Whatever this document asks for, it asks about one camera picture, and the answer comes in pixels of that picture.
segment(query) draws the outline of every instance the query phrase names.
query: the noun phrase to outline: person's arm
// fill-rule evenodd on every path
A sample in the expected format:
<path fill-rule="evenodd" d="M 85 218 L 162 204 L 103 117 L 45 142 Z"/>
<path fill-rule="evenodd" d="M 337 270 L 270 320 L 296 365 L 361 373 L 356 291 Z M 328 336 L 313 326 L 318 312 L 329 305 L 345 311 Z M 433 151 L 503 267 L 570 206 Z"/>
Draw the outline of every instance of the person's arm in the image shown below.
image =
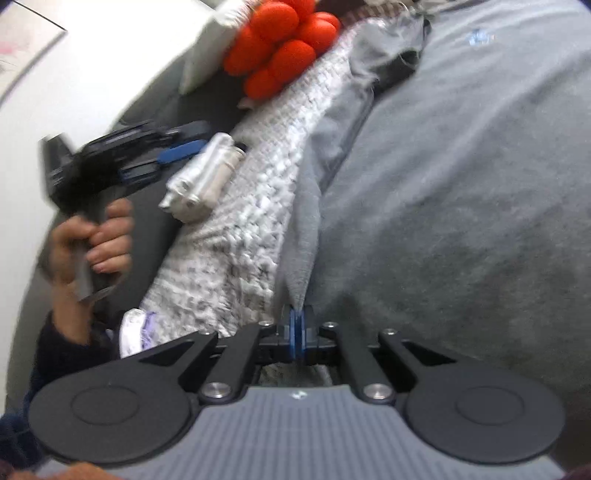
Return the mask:
<path fill-rule="evenodd" d="M 67 374 L 108 361 L 111 350 L 92 333 L 92 303 L 76 298 L 73 245 L 88 240 L 87 259 L 99 273 L 125 273 L 131 266 L 133 228 L 131 204 L 121 199 L 107 207 L 108 220 L 94 225 L 79 216 L 52 232 L 53 311 L 37 339 L 30 390 L 22 411 L 0 417 L 0 478 L 12 468 L 24 469 L 41 459 L 41 450 L 27 424 L 33 396 Z"/>

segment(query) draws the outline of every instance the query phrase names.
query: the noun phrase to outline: white knit blanket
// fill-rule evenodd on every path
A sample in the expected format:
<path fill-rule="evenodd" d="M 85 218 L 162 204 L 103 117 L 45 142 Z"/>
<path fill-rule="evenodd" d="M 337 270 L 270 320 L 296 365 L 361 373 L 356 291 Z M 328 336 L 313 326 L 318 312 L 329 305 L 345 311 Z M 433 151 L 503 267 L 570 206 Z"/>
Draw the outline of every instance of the white knit blanket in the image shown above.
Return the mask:
<path fill-rule="evenodd" d="M 350 73 L 348 57 L 362 22 L 233 131 L 249 146 L 246 159 L 210 218 L 182 228 L 142 302 L 142 309 L 160 314 L 156 344 L 207 326 L 229 336 L 240 325 L 271 318 L 304 141 Z"/>

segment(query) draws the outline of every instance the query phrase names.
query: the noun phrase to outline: paper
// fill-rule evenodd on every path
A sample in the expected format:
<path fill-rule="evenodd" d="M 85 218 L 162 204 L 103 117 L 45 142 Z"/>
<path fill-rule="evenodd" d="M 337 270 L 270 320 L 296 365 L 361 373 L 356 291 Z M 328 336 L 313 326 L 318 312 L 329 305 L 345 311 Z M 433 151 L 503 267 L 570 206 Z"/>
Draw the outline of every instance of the paper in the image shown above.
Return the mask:
<path fill-rule="evenodd" d="M 0 103 L 18 79 L 66 31 L 32 10 L 10 3 L 0 14 Z"/>

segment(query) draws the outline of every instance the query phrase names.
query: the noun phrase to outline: white pillow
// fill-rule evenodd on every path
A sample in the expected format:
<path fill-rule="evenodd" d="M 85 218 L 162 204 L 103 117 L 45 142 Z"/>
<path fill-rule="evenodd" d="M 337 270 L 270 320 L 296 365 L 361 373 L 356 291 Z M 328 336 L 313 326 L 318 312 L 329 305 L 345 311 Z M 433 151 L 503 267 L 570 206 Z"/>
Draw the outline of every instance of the white pillow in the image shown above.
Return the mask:
<path fill-rule="evenodd" d="M 226 0 L 203 26 L 187 52 L 183 77 L 178 87 L 181 95 L 192 92 L 221 66 L 226 50 L 238 31 L 248 22 L 260 0 Z"/>

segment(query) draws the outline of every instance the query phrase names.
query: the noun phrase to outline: orange object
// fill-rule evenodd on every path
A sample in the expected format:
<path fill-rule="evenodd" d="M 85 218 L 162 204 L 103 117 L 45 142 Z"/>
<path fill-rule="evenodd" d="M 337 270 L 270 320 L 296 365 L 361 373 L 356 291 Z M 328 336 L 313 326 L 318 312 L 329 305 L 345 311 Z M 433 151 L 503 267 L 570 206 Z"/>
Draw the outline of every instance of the orange object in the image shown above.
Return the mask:
<path fill-rule="evenodd" d="M 269 70 L 281 83 L 288 83 L 301 75 L 315 59 L 316 53 L 307 43 L 289 40 L 273 54 L 269 61 Z"/>
<path fill-rule="evenodd" d="M 295 32 L 295 38 L 306 42 L 316 55 L 322 55 L 335 41 L 336 28 L 331 23 L 318 18 L 309 18 Z"/>
<path fill-rule="evenodd" d="M 267 100 L 279 93 L 281 87 L 268 68 L 257 70 L 244 81 L 244 93 L 253 100 Z"/>
<path fill-rule="evenodd" d="M 267 2 L 252 14 L 250 26 L 262 38 L 279 42 L 289 38 L 300 22 L 297 12 L 283 2 Z"/>
<path fill-rule="evenodd" d="M 340 21 L 333 14 L 330 14 L 328 12 L 316 12 L 316 13 L 313 13 L 308 20 L 311 20 L 312 18 L 317 18 L 318 20 L 324 20 L 325 22 L 328 22 L 333 27 L 335 27 L 336 31 L 340 30 Z"/>
<path fill-rule="evenodd" d="M 279 0 L 290 7 L 292 7 L 296 12 L 297 16 L 300 17 L 300 22 L 303 22 L 306 18 L 308 18 L 316 7 L 316 2 L 314 0 Z"/>
<path fill-rule="evenodd" d="M 246 75 L 265 63 L 273 50 L 273 44 L 263 40 L 246 25 L 240 30 L 234 45 L 226 54 L 223 69 L 228 75 Z"/>

